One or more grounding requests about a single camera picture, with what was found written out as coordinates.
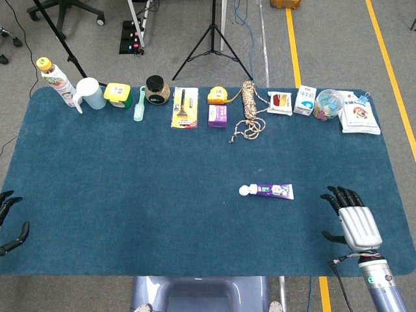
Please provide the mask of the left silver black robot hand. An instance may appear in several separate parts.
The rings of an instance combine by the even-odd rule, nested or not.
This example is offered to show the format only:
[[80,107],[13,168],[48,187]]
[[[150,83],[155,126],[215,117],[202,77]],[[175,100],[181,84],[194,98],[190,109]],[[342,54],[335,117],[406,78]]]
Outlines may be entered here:
[[[13,193],[13,190],[4,191],[1,193],[1,226],[3,226],[10,208],[23,199],[22,197],[12,197]],[[25,221],[21,227],[21,233],[19,236],[15,240],[12,240],[1,246],[1,257],[21,246],[29,236],[29,232],[30,222]]]

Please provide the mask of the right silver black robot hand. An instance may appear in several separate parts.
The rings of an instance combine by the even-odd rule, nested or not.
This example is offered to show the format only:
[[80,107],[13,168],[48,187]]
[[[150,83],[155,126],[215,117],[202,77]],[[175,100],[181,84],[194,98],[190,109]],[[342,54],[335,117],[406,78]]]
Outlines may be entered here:
[[320,197],[330,203],[343,229],[342,235],[323,231],[330,242],[345,244],[353,252],[376,251],[382,245],[382,238],[371,210],[364,205],[354,190],[328,186],[331,194]]

